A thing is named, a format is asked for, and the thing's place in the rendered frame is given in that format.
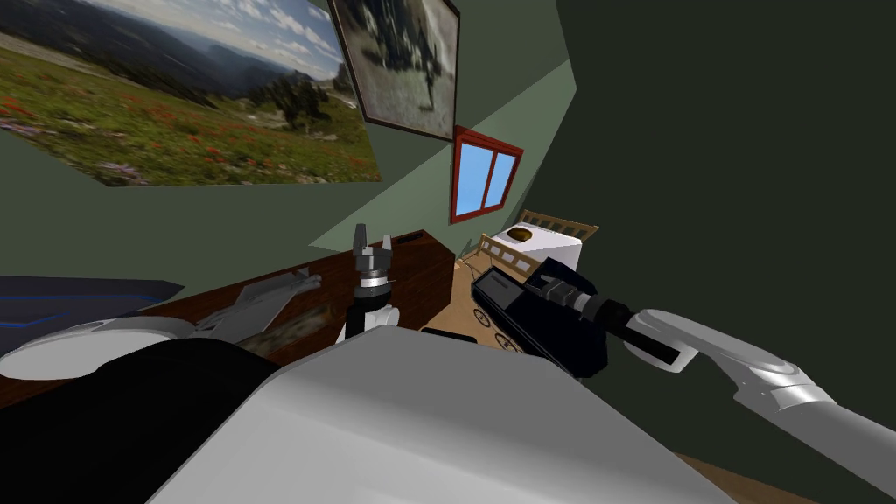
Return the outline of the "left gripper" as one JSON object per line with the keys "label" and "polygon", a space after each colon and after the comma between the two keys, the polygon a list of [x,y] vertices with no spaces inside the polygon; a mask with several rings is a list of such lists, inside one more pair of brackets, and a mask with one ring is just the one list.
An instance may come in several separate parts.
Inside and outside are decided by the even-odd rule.
{"label": "left gripper", "polygon": [[389,283],[388,273],[393,258],[391,237],[382,237],[381,247],[368,246],[367,227],[358,223],[353,235],[353,257],[355,268],[359,272],[361,288],[379,288]]}

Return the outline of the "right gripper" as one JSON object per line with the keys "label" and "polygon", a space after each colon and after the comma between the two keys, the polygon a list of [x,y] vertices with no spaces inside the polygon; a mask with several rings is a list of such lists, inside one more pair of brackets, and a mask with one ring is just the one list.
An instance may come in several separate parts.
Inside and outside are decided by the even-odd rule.
{"label": "right gripper", "polygon": [[582,292],[575,286],[552,276],[541,276],[545,285],[540,289],[540,296],[558,305],[564,305],[576,312],[584,312],[592,295]]}

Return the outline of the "wooden bed with white cover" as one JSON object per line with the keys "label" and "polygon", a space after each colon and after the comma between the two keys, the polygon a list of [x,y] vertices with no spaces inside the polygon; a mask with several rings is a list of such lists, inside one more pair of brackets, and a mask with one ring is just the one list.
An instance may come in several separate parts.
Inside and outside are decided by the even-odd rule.
{"label": "wooden bed with white cover", "polygon": [[476,253],[518,277],[530,276],[549,258],[574,270],[584,243],[598,230],[598,226],[524,210],[506,230],[494,236],[483,234]]}

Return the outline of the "brown wooden desk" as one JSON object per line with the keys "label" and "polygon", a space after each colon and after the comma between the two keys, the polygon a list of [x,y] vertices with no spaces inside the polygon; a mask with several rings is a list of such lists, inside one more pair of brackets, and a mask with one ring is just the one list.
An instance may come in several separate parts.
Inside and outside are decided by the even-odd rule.
{"label": "brown wooden desk", "polygon": [[[455,255],[425,231],[417,240],[393,243],[393,259],[388,272],[391,304],[400,311],[399,325],[417,330],[425,326],[451,301]],[[322,277],[319,289],[295,296],[271,323],[279,326],[317,305],[331,305],[335,319],[295,343],[275,351],[268,360],[279,366],[299,361],[335,343],[345,322],[345,310],[353,299],[358,273],[351,251],[316,259],[304,264],[311,274]],[[174,317],[196,323],[236,300],[248,281],[234,283],[144,310],[149,316]],[[62,386],[57,381],[20,381],[0,377],[0,410]]]}

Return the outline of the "brown mottled flat book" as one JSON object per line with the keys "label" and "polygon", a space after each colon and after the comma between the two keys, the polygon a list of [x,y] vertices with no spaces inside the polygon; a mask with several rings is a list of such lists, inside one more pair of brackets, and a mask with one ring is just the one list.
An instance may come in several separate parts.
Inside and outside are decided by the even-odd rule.
{"label": "brown mottled flat book", "polygon": [[330,325],[335,317],[335,311],[330,304],[317,305],[281,325],[239,341],[236,346],[252,354],[267,357]]}

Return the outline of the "red framed window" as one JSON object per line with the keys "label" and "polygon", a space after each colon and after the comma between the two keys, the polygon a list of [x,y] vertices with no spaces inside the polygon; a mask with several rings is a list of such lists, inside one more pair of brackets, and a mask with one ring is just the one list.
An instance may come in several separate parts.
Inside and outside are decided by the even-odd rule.
{"label": "red framed window", "polygon": [[450,223],[501,210],[523,153],[509,143],[455,125]]}

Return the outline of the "grey angular object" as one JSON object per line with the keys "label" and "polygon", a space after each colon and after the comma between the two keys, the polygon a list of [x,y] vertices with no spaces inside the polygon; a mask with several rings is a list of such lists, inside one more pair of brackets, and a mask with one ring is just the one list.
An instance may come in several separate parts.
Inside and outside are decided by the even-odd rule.
{"label": "grey angular object", "polygon": [[303,268],[249,284],[229,307],[198,322],[191,338],[238,344],[264,332],[294,296],[319,288],[321,281]]}

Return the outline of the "dark framed grey picture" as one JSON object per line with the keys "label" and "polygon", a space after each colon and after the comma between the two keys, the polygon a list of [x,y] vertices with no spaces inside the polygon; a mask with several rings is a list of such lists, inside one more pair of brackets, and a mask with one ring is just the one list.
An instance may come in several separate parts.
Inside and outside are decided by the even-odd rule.
{"label": "dark framed grey picture", "polygon": [[460,12],[452,0],[327,0],[364,120],[450,142]]}

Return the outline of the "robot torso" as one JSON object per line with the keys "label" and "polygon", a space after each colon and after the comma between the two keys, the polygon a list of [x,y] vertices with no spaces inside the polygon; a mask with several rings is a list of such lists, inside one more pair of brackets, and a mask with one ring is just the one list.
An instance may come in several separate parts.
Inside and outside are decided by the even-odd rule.
{"label": "robot torso", "polygon": [[277,371],[147,504],[735,504],[545,359],[391,325]]}

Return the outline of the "large landscape meadow picture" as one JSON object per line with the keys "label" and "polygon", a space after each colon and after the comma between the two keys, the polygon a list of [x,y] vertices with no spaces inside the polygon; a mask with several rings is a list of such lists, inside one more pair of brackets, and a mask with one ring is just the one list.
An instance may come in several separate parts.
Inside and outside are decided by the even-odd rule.
{"label": "large landscape meadow picture", "polygon": [[0,130],[105,186],[381,178],[309,0],[0,0]]}

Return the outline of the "dark blue flat pad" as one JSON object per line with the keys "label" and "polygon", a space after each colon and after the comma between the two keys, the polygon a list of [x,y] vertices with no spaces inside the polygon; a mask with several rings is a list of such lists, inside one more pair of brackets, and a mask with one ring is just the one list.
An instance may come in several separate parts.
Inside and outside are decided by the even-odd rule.
{"label": "dark blue flat pad", "polygon": [[0,357],[49,333],[140,312],[183,289],[158,280],[0,276]]}

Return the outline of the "white round plate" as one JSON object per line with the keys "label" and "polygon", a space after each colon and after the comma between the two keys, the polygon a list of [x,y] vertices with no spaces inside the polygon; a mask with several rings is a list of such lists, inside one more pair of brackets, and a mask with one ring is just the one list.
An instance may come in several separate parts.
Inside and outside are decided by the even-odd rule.
{"label": "white round plate", "polygon": [[179,318],[138,316],[99,320],[53,332],[0,358],[0,375],[24,381],[77,379],[159,341],[190,336]]}

